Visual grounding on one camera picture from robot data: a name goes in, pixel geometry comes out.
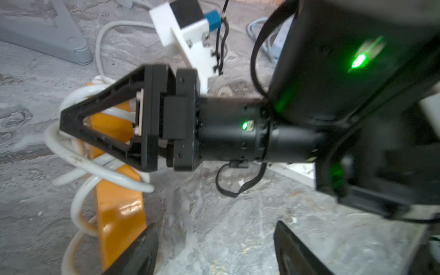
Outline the yellow power strip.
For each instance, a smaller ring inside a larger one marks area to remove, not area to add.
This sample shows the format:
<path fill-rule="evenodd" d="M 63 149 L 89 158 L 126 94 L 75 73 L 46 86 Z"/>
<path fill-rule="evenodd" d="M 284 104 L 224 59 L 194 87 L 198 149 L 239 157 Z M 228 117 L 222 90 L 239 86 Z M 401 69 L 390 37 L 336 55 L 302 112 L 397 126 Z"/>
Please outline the yellow power strip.
<path fill-rule="evenodd" d="M 90 117 L 91 127 L 121 142 L 133 137 L 132 123 L 103 113 Z M 109 268 L 147 227 L 140 191 L 102 180 L 95 187 L 102 270 Z"/>

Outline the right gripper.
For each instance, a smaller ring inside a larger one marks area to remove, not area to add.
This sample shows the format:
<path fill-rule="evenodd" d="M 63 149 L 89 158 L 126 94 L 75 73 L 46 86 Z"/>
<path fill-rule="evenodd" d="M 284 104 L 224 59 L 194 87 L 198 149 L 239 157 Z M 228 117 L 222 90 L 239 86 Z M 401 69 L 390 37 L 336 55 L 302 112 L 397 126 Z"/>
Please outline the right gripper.
<path fill-rule="evenodd" d="M 142 65 L 97 95 L 61 111 L 60 129 L 142 172 L 158 169 L 158 137 L 134 136 L 128 144 L 84 125 L 84 119 L 136 97 L 143 92 L 135 123 L 149 131 L 159 123 L 162 66 Z M 179 69 L 175 76 L 175 92 L 163 102 L 163 133 L 167 141 L 167 166 L 175 171 L 194 171 L 200 163 L 197 124 L 199 80 L 194 69 Z"/>

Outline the white power strip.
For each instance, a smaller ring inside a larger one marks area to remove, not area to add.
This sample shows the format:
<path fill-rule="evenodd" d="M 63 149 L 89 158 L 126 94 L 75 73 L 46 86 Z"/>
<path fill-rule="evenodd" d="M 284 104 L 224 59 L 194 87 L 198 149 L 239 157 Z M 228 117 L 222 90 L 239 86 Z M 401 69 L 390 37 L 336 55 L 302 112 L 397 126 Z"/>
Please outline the white power strip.
<path fill-rule="evenodd" d="M 268 168 L 310 188 L 316 188 L 314 163 L 273 163 Z"/>

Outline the grey stapler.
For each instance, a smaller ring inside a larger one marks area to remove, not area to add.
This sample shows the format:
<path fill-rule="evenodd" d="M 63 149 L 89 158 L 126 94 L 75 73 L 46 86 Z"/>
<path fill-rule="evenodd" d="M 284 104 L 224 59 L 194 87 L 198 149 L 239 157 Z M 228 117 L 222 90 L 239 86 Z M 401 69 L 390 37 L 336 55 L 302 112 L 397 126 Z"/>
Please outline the grey stapler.
<path fill-rule="evenodd" d="M 87 40 L 71 17 L 64 1 L 52 1 L 55 26 L 39 22 L 15 22 L 1 16 L 1 40 L 57 57 L 71 63 L 93 62 Z"/>

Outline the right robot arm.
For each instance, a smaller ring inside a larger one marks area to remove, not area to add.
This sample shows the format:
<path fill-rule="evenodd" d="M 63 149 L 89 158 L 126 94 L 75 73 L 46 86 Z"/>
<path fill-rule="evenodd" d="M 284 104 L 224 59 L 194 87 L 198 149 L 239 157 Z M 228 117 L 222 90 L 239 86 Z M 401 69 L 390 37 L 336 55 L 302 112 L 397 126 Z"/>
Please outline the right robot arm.
<path fill-rule="evenodd" d="M 163 45 L 188 67 L 142 65 L 61 111 L 60 130 L 142 172 L 158 156 L 176 171 L 314 162 L 316 189 L 388 220 L 440 202 L 438 1 L 285 1 L 256 38 L 250 74 L 260 99 L 202 95 L 221 74 L 224 43 L 202 53 L 217 23 L 197 1 L 152 9 Z"/>

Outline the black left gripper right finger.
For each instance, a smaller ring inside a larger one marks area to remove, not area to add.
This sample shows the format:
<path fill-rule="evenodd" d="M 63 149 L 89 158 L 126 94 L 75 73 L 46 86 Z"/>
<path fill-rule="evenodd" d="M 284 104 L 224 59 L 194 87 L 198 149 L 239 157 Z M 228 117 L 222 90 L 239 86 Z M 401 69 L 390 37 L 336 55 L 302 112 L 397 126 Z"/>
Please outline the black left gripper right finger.
<path fill-rule="evenodd" d="M 333 275 L 283 221 L 277 222 L 273 240 L 280 275 Z"/>

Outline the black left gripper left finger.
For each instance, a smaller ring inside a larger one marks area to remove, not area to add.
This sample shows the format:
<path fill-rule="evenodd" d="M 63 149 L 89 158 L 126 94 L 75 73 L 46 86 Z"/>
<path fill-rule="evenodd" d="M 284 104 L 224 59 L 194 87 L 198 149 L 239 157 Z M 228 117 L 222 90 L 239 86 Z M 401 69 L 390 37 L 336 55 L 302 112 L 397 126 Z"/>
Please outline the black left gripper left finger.
<path fill-rule="evenodd" d="M 153 275 L 158 246 L 157 227 L 150 224 L 103 275 Z"/>

